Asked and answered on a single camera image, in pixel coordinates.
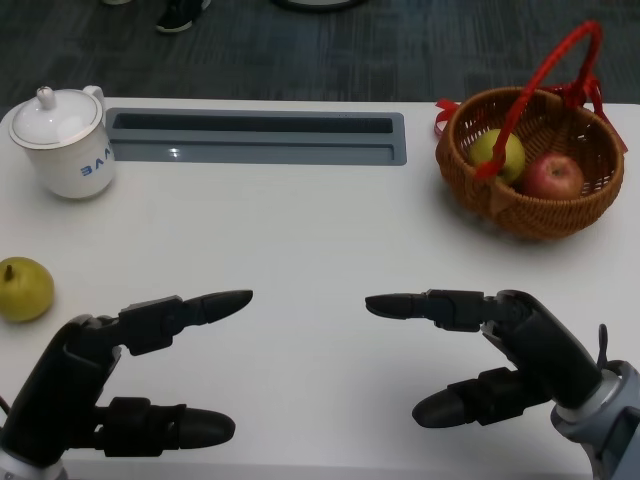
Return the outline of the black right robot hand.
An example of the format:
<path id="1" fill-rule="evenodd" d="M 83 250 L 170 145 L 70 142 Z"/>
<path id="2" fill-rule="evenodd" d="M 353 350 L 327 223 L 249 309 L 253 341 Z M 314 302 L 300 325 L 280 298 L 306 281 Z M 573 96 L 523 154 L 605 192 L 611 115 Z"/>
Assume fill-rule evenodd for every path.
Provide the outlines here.
<path id="1" fill-rule="evenodd" d="M 366 308 L 397 320 L 425 318 L 440 329 L 481 333 L 514 365 L 448 385 L 420 401 L 414 420 L 428 429 L 515 418 L 555 401 L 570 409 L 584 404 L 602 383 L 601 368 L 584 346 L 533 296 L 502 290 L 429 290 L 370 296 Z"/>

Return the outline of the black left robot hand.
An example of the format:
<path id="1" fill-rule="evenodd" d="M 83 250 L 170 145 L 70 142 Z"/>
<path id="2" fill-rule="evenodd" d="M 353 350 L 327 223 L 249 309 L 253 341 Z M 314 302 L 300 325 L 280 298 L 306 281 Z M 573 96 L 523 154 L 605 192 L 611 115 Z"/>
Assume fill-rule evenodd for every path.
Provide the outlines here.
<path id="1" fill-rule="evenodd" d="M 158 457 L 230 441 L 236 425 L 210 411 L 154 405 L 118 397 L 97 406 L 121 350 L 140 356 L 168 348 L 185 328 L 212 324 L 246 307 L 250 290 L 178 296 L 133 304 L 115 317 L 84 315 L 52 338 L 1 429 L 1 448 L 37 468 L 57 463 L 69 449 L 94 449 L 108 457 Z"/>

